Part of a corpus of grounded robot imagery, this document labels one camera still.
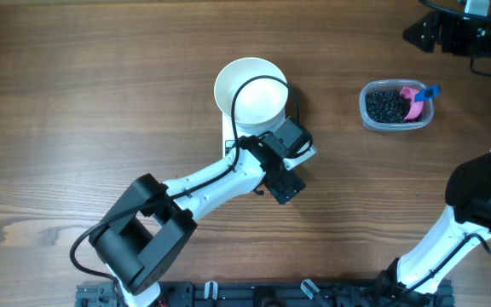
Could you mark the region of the pink scoop with blue handle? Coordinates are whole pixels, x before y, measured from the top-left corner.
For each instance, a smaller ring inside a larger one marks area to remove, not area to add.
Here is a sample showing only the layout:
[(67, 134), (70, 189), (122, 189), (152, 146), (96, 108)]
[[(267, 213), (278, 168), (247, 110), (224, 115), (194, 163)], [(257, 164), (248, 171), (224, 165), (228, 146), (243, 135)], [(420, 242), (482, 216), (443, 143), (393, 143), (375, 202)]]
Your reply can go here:
[(416, 119), (423, 111), (425, 101), (436, 98), (441, 92), (441, 87), (436, 84), (422, 90), (403, 87), (400, 95), (409, 102), (409, 111), (404, 117), (405, 121)]

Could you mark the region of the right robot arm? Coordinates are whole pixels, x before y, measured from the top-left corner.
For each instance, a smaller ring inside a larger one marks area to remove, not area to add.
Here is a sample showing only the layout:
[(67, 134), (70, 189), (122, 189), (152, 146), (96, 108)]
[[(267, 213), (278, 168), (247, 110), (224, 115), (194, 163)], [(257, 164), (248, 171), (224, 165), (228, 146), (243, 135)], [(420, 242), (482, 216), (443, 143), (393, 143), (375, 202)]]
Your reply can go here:
[[(432, 9), (402, 36), (424, 52), (442, 52), (471, 61), (491, 57), (491, 16), (468, 14), (431, 3)], [(476, 246), (491, 254), (491, 150), (456, 167), (445, 192), (446, 207), (409, 253), (378, 275), (376, 304), (425, 305), (444, 276)]]

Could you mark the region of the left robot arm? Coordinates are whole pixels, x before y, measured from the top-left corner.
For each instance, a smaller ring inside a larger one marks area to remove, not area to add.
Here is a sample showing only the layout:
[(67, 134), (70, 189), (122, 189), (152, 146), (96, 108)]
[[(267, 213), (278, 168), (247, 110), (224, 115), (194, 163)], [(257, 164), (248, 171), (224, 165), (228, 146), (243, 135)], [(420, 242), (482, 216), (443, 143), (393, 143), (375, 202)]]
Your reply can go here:
[(85, 237), (124, 304), (148, 306), (201, 218), (261, 185), (285, 204), (305, 186), (294, 167), (315, 152), (311, 142), (272, 133), (242, 136), (224, 158), (186, 177), (165, 182), (151, 174), (138, 177)]

